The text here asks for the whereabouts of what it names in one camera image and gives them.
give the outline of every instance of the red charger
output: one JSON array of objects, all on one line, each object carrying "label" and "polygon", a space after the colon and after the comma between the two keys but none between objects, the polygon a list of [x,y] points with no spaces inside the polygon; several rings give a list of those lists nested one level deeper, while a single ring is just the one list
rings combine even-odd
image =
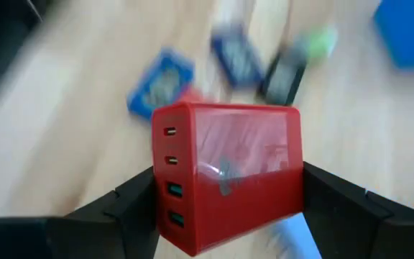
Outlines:
[{"label": "red charger", "polygon": [[303,210],[300,114],[181,102],[157,109],[160,234],[191,256]]}]

